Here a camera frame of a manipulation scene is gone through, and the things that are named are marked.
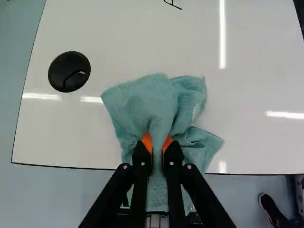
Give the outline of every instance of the orange gripper tip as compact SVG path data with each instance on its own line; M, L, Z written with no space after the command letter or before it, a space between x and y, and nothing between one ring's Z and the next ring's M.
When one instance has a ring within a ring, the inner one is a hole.
M149 133L147 133L143 138L142 138L142 143L146 147L146 149L149 151L150 154L152 154L152 138Z
M162 154L165 153L166 149L168 148L168 146L170 146L171 142L173 142L171 136L168 135L168 137L166 138L165 143L162 146Z

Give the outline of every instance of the light blue floor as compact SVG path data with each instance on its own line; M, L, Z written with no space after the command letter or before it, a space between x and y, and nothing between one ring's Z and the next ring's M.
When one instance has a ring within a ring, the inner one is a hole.
M10 163L22 88L45 0L0 0L0 227L76 228L111 171ZM238 228L269 228L257 203L263 191L292 216L284 176L207 175Z

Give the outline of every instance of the sneaker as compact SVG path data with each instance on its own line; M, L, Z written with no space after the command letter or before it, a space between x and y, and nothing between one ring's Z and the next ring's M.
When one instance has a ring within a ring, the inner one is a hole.
M267 214L267 221L276 228L280 227L282 221L288 221L288 219L277 208L274 200L267 194L261 193L258 196L258 202L261 208Z

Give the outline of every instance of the teal towel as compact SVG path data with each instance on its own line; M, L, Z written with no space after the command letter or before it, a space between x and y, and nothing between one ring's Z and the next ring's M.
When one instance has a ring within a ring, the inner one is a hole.
M147 211L168 211L167 185L161 171L162 145L170 135L182 146L185 163L194 163L204 173L223 140L191 124L204 110L207 100L205 78L181 76L169 79L154 74L106 90L101 98L110 113L122 152L131 163L138 140L150 133L154 169L149 178ZM191 210L183 190L185 211Z

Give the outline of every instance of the textured cloth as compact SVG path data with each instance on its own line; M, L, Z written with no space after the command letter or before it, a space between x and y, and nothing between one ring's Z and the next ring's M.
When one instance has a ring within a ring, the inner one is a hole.
M149 178L147 211L168 211L167 185L161 171L162 145L168 135L177 140L185 163L194 163L201 173L207 169L223 140L191 124L204 110L207 98L205 78L181 76L169 79L154 74L114 86L101 98L110 113L120 142L122 162L132 163L138 140L150 133L153 144L152 176ZM188 213L192 203L184 189Z

